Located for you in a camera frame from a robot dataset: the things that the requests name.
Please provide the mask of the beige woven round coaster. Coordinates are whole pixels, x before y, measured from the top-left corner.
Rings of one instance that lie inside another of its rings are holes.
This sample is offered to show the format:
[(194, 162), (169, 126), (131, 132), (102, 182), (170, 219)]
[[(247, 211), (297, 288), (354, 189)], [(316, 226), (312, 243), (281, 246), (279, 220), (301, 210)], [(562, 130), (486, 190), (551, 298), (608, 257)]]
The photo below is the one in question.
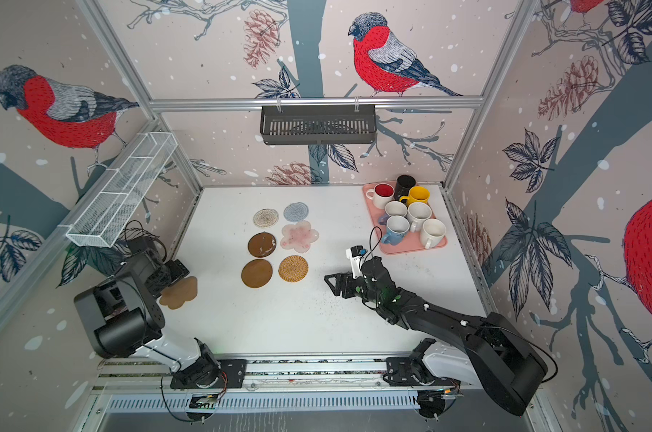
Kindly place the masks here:
[(268, 228), (279, 221), (279, 214), (275, 209), (261, 209), (254, 214), (252, 221), (259, 228)]

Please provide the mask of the rattan woven round coaster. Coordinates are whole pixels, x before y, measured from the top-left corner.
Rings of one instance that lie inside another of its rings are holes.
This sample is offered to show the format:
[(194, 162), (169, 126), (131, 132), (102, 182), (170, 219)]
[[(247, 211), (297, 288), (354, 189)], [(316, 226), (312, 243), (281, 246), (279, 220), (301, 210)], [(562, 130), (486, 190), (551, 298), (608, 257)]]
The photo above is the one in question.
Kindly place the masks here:
[(297, 283), (303, 280), (308, 271), (308, 262), (300, 256), (286, 257), (278, 267), (279, 276), (289, 283)]

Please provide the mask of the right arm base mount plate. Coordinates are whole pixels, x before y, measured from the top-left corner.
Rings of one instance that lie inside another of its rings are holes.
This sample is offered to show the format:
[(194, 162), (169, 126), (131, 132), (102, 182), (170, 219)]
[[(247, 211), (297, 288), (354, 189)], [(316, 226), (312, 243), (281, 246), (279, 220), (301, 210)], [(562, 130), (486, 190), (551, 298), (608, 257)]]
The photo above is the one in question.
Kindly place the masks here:
[(389, 357), (385, 360), (387, 369), (382, 379), (394, 387), (450, 386), (458, 387), (460, 381), (446, 377), (436, 377), (417, 360), (409, 357)]

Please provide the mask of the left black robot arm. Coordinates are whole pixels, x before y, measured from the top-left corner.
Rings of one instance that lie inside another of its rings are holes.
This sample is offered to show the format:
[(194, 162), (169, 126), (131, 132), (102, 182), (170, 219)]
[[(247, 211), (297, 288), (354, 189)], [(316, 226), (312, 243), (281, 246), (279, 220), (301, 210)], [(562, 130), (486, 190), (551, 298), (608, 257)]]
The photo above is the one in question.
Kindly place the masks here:
[(165, 365), (173, 389), (226, 385), (221, 364), (207, 345), (165, 329), (158, 298), (188, 275), (181, 261), (163, 263), (147, 250), (124, 260), (104, 282), (78, 294), (74, 305), (93, 351), (104, 359), (145, 357)]

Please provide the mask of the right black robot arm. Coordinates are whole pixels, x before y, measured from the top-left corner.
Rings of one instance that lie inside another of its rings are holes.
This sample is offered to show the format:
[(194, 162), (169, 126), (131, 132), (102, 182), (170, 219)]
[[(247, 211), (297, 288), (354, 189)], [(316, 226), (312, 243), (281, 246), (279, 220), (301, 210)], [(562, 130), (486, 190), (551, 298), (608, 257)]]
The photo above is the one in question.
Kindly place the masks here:
[(503, 410), (522, 416), (540, 385), (549, 380), (548, 366), (539, 348), (523, 338), (497, 312), (485, 317), (462, 314), (398, 286), (380, 257), (356, 257), (353, 273), (326, 275), (324, 281), (336, 297), (360, 298), (387, 323), (426, 334), (407, 358), (388, 358), (385, 382), (392, 386), (432, 386), (452, 380), (452, 373), (432, 365), (432, 347), (444, 342), (469, 360), (468, 383), (482, 386)]

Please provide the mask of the blue woven round coaster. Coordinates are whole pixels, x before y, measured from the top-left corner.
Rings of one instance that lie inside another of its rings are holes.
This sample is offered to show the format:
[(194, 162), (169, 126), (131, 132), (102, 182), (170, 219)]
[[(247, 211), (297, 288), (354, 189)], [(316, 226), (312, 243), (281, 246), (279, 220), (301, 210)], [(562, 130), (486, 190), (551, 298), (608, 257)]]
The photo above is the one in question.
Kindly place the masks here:
[(302, 202), (290, 203), (284, 210), (284, 218), (289, 222), (299, 222), (307, 218), (309, 207)]

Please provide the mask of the pink flower resin coaster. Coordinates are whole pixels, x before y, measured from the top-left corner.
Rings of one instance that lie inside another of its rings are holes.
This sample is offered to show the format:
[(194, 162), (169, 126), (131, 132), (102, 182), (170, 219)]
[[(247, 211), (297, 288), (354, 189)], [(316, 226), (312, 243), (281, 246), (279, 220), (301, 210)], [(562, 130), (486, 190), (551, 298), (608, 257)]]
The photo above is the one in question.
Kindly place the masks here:
[(284, 249), (295, 250), (300, 254), (308, 252), (312, 244), (320, 237), (319, 232), (312, 228), (309, 221), (288, 224), (282, 228), (281, 232), (280, 246)]

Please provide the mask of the light blue mug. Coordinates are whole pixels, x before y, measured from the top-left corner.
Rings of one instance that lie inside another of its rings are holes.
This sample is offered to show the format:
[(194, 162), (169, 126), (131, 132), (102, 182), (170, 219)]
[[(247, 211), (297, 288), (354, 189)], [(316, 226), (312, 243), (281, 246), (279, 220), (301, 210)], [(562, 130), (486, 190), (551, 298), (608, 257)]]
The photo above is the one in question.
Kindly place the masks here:
[(400, 244), (410, 230), (410, 223), (405, 216), (390, 216), (385, 224), (387, 228), (381, 241), (384, 244), (397, 246)]

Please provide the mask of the brown wooden round coaster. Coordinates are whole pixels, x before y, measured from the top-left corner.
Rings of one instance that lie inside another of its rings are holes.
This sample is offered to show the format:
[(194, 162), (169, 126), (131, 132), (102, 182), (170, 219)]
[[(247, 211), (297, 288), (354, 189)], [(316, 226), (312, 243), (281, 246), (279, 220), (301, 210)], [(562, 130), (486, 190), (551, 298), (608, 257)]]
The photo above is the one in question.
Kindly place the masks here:
[(241, 271), (241, 281), (249, 288), (265, 286), (272, 278), (273, 267), (266, 259), (254, 259)]

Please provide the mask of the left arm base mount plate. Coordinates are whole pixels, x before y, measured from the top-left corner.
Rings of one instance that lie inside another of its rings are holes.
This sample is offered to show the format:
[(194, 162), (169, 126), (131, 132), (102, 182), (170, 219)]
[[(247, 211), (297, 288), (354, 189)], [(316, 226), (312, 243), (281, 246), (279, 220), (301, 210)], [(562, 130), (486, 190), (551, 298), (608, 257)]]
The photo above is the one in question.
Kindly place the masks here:
[(173, 390), (239, 389), (248, 362), (246, 359), (221, 359), (215, 363), (200, 357), (189, 367), (172, 374)]

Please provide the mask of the pink rectangular tray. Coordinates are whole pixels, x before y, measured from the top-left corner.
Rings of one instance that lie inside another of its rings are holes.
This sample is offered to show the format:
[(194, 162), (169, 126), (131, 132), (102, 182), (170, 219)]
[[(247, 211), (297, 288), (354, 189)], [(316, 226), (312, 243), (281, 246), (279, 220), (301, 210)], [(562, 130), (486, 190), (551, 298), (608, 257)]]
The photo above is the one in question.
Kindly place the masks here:
[[(385, 224), (379, 223), (385, 216), (385, 211), (383, 209), (376, 208), (373, 201), (367, 198), (369, 191), (373, 190), (375, 186), (376, 183), (362, 185), (362, 194), (364, 196), (367, 212), (369, 213), (369, 219), (371, 219), (371, 225), (380, 227), (381, 230), (386, 233), (387, 229), (385, 228)], [(428, 201), (428, 205), (432, 209), (432, 219), (441, 221), (447, 229), (446, 234), (442, 240), (437, 245), (431, 247), (430, 250), (441, 249), (448, 244), (448, 240), (450, 239), (452, 228), (450, 216), (448, 216), (446, 203), (439, 188), (436, 187), (436, 185), (426, 185), (426, 188), (430, 190), (430, 200)], [(421, 230), (418, 232), (408, 233), (403, 238), (402, 242), (398, 245), (384, 244), (383, 246), (379, 246), (379, 250), (386, 255), (400, 255), (417, 251), (425, 251), (426, 248), (424, 247), (423, 243), (421, 243), (422, 233), (423, 232)]]

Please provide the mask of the dark brown scratched round coaster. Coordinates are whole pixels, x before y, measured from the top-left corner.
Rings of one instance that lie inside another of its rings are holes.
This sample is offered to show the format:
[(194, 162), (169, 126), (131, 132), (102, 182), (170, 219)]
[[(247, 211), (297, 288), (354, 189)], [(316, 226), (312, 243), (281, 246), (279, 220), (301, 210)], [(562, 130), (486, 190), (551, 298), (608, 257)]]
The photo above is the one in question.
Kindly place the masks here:
[(277, 248), (273, 234), (261, 232), (254, 235), (248, 242), (248, 251), (252, 257), (264, 258), (270, 256)]

